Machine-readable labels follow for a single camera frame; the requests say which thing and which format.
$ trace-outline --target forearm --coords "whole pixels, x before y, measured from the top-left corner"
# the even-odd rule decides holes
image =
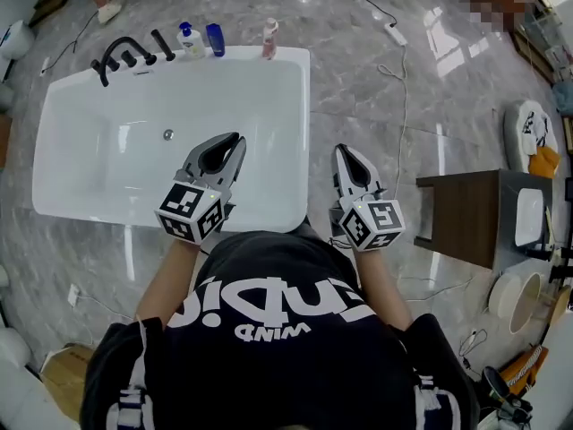
[[[355,252],[355,260],[368,305],[386,324],[406,330],[413,322],[412,314],[386,268],[382,253]]]
[[[161,263],[143,298],[137,306],[135,316],[142,320],[159,317],[165,327],[177,308],[189,294],[193,268],[199,247],[176,240]]]

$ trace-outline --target person's left arm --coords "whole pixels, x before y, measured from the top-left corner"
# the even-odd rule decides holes
[[[193,269],[199,246],[176,240],[161,263],[159,270],[145,290],[135,311],[135,317],[161,319],[165,328],[177,308],[189,294]]]

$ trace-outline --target person's right arm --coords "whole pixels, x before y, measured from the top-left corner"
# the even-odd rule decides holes
[[[398,291],[379,250],[355,252],[358,278],[372,310],[388,325],[405,331],[412,324],[410,308]]]

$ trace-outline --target black sink faucet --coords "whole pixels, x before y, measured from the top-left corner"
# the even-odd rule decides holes
[[[111,57],[114,49],[116,49],[119,45],[123,45],[123,43],[127,43],[133,47],[137,52],[139,52],[143,59],[145,59],[145,64],[153,65],[158,60],[155,55],[152,55],[148,51],[146,51],[137,41],[132,39],[131,37],[121,37],[114,41],[109,47],[107,47],[106,52],[99,61],[99,79],[101,80],[101,84],[103,84],[104,88],[109,85],[109,81],[106,77],[106,65],[107,60]]]

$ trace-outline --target marble floor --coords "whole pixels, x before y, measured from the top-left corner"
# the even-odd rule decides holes
[[[383,30],[387,16],[355,0],[119,1],[124,9],[112,22],[100,27],[94,21],[75,54],[66,53],[39,77],[44,58],[57,56],[94,12],[91,1],[68,4],[40,26],[34,47],[9,79],[17,96],[0,185],[0,256],[11,279],[3,305],[9,322],[30,344],[35,367],[50,349],[69,341],[97,342],[112,321],[121,321],[91,300],[70,307],[66,298],[71,283],[116,312],[133,314],[169,244],[158,229],[53,218],[38,215],[32,207],[34,145],[47,86],[89,68],[91,59],[100,57],[119,36],[133,36],[151,47],[150,32],[159,29],[175,47],[181,21],[198,27],[217,22],[228,45],[251,45],[261,43],[267,17],[278,19],[279,45],[308,48],[312,58],[311,223],[323,237],[329,236],[327,212],[335,199],[329,158],[336,143],[361,151],[375,163],[390,192],[396,189],[404,90],[398,80],[376,68],[385,64],[399,72],[401,65],[401,48]],[[415,187],[415,178],[506,168],[500,122],[504,106],[516,99],[542,104],[552,117],[564,156],[550,88],[516,54],[506,34],[473,21],[458,0],[373,1],[396,15],[408,40],[408,117],[398,189],[407,230],[386,251],[386,258],[400,277],[405,297],[418,300],[409,303],[415,314],[434,313],[456,352],[472,328],[486,329],[487,341],[468,358],[477,371],[485,365],[499,366],[536,341],[542,327],[531,322],[522,333],[510,336],[507,326],[483,312],[495,277],[490,271],[414,246],[415,235],[428,228],[423,205],[431,201]],[[565,236],[567,208],[562,199],[568,175],[562,163],[553,193],[558,241]],[[547,276],[548,270],[547,263],[530,260],[513,271],[541,271]]]

